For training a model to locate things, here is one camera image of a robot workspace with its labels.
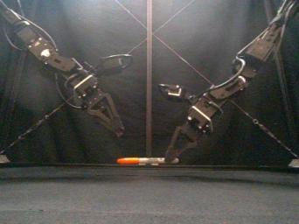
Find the black fabric wall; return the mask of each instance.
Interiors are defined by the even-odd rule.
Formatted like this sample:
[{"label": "black fabric wall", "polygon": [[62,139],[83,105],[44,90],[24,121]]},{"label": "black fabric wall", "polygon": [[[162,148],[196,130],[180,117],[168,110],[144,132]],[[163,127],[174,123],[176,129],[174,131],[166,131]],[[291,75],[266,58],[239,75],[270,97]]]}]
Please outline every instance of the black fabric wall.
[{"label": "black fabric wall", "polygon": [[[14,1],[6,3],[18,10]],[[114,164],[120,157],[144,157],[147,49],[146,42],[139,44],[147,35],[146,0],[32,0],[23,2],[23,10],[51,34],[60,55],[95,66],[102,57],[131,53],[135,62],[122,74],[99,80],[102,89],[112,94],[126,126],[120,138],[86,111],[64,107],[6,153],[7,156],[16,162],[96,164]],[[158,30],[155,35],[163,41],[154,37],[154,157],[164,155],[175,127],[186,122],[188,110],[187,104],[164,99],[158,84],[180,84],[195,94],[210,88],[211,83],[221,84],[233,75],[231,61],[238,51],[266,27],[266,9],[259,0],[154,1],[154,31]],[[12,49],[3,31],[0,35],[4,148],[63,101],[52,69],[30,53]],[[287,91],[298,121],[298,17],[286,36]],[[20,57],[23,66],[18,72]],[[286,125],[275,62],[262,69],[235,103],[299,152]],[[182,164],[287,165],[293,159],[290,153],[261,131],[239,108],[229,102],[223,110],[225,114],[215,119],[213,136],[206,136],[199,147],[182,154]]]}]

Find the marker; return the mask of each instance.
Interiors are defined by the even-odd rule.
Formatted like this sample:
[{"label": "marker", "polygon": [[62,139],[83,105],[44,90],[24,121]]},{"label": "marker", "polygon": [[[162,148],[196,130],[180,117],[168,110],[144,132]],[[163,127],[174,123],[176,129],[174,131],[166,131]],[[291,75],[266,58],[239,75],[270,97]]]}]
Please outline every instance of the marker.
[{"label": "marker", "polygon": [[[120,165],[160,165],[166,164],[163,157],[122,157],[116,161]],[[179,158],[176,158],[171,164],[178,164]]]}]

